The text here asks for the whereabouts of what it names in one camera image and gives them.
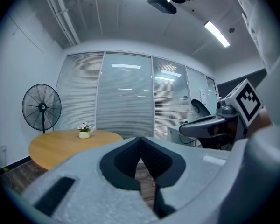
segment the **round wooden table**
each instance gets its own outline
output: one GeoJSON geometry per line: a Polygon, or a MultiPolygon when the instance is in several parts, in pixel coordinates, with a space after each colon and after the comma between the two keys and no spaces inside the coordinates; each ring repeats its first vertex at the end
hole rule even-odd
{"type": "Polygon", "coordinates": [[[80,139],[79,130],[53,131],[34,138],[29,154],[37,166],[50,170],[76,153],[120,140],[118,134],[103,130],[95,130],[89,139],[80,139]]]}

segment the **black rubber pad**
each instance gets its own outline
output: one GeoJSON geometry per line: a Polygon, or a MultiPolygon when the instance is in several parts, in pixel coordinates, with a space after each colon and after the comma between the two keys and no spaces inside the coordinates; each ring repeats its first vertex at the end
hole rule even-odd
{"type": "Polygon", "coordinates": [[[59,203],[63,200],[75,179],[69,177],[60,178],[34,205],[36,209],[49,217],[53,214],[59,203]]]}

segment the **white wall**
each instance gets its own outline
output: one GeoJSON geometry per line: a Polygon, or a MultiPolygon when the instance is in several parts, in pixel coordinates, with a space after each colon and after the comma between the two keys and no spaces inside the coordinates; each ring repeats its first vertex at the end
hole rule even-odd
{"type": "Polygon", "coordinates": [[[137,40],[101,38],[91,40],[88,42],[83,42],[80,45],[67,48],[64,50],[64,55],[105,50],[142,53],[146,55],[164,58],[179,64],[183,64],[195,70],[198,70],[209,77],[214,77],[213,69],[210,68],[208,65],[203,64],[202,62],[178,50],[162,46],[161,42],[159,43],[160,45],[137,40]]]}
{"type": "Polygon", "coordinates": [[[259,56],[250,57],[239,63],[233,63],[226,66],[221,66],[215,69],[215,82],[216,84],[225,83],[258,70],[264,69],[264,63],[259,56]]]}
{"type": "Polygon", "coordinates": [[[56,87],[64,60],[62,49],[37,19],[37,11],[20,0],[0,24],[0,168],[27,156],[30,141],[42,132],[25,121],[21,104],[35,84],[56,87]]]}

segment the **ceiling pipe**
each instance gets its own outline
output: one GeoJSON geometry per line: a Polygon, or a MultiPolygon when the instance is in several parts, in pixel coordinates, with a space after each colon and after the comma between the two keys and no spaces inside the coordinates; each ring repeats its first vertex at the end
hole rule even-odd
{"type": "Polygon", "coordinates": [[[98,0],[95,0],[95,4],[96,4],[96,7],[97,7],[99,27],[101,28],[101,33],[103,34],[103,28],[102,28],[101,18],[100,18],[100,16],[99,16],[99,11],[98,11],[98,0]]]}
{"type": "Polygon", "coordinates": [[[65,22],[69,26],[69,29],[70,29],[71,33],[73,34],[73,36],[74,36],[74,38],[76,40],[76,43],[80,44],[81,43],[80,39],[79,39],[79,37],[78,37],[78,35],[76,33],[76,30],[74,29],[73,24],[71,23],[70,16],[69,16],[69,14],[67,12],[67,9],[65,7],[65,4],[64,4],[63,0],[57,0],[57,1],[58,1],[58,4],[59,4],[60,8],[61,8],[62,15],[64,16],[65,22]]]}
{"type": "Polygon", "coordinates": [[[82,11],[82,8],[81,8],[80,0],[77,0],[77,6],[78,6],[78,10],[79,10],[80,16],[82,18],[82,22],[83,22],[84,28],[87,31],[87,26],[86,26],[86,22],[85,22],[85,19],[84,19],[83,11],[82,11]]]}
{"type": "Polygon", "coordinates": [[[51,2],[51,0],[47,0],[47,2],[48,2],[48,5],[49,5],[54,17],[56,18],[58,25],[60,26],[61,30],[63,31],[66,39],[69,41],[70,45],[73,46],[74,45],[73,37],[71,36],[70,32],[66,29],[64,22],[61,21],[60,18],[56,15],[55,9],[53,7],[53,2],[51,2]]]}

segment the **ceiling light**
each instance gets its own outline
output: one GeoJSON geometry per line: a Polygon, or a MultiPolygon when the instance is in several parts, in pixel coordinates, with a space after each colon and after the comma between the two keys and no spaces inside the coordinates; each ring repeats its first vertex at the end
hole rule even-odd
{"type": "Polygon", "coordinates": [[[230,46],[223,34],[212,24],[210,21],[205,23],[205,28],[208,29],[222,44],[224,47],[230,46]]]}
{"type": "Polygon", "coordinates": [[[140,65],[111,64],[112,67],[140,69],[140,65]]]}
{"type": "Polygon", "coordinates": [[[173,76],[176,76],[176,77],[180,77],[181,76],[181,74],[178,74],[178,73],[175,73],[175,72],[171,72],[171,71],[168,71],[168,70],[161,70],[161,73],[173,75],[173,76]]]}
{"type": "Polygon", "coordinates": [[[169,81],[175,81],[174,79],[169,79],[169,78],[165,78],[165,77],[155,77],[156,79],[160,79],[160,80],[169,80],[169,81]]]}

